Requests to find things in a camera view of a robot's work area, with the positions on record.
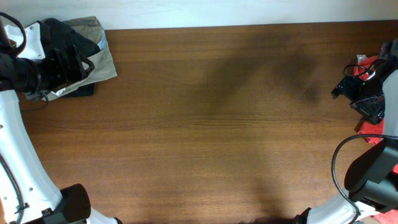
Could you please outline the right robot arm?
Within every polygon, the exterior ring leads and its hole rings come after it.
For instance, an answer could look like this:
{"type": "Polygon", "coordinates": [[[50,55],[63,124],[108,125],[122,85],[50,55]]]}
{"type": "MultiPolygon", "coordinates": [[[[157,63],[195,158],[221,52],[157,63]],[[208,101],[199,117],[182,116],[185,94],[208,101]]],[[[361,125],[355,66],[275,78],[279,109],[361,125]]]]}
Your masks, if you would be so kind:
{"type": "Polygon", "coordinates": [[[366,138],[350,136],[339,143],[331,158],[331,177],[338,191],[324,204],[308,208],[292,223],[357,223],[360,219],[397,210],[397,41],[382,45],[379,55],[357,75],[345,77],[332,90],[341,95],[365,121],[382,124],[380,134],[369,134],[380,141],[355,159],[346,171],[344,185],[336,178],[336,159],[348,142],[366,138]]]}

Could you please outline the dark green t-shirt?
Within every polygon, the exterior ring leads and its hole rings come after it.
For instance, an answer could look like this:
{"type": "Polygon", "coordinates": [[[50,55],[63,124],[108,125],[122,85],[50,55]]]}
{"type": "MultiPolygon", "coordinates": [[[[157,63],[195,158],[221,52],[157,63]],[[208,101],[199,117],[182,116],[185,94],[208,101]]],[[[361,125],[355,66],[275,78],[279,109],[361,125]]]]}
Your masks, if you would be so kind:
{"type": "Polygon", "coordinates": [[[98,63],[98,57],[101,55],[100,47],[93,40],[79,33],[77,28],[73,28],[71,21],[62,22],[49,18],[37,22],[40,25],[40,41],[45,59],[52,57],[54,49],[66,56],[67,48],[74,45],[80,54],[95,65],[98,63]]]}

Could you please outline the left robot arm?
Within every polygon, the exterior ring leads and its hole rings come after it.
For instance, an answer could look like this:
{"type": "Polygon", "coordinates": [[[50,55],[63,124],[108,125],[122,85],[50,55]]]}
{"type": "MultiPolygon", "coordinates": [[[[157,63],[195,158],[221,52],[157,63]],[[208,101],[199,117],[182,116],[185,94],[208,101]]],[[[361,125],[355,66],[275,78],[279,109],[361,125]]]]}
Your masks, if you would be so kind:
{"type": "Polygon", "coordinates": [[[3,223],[118,223],[95,210],[84,186],[58,188],[46,173],[22,120],[19,96],[48,101],[86,80],[100,47],[56,19],[24,27],[2,13],[1,221],[3,223]]]}

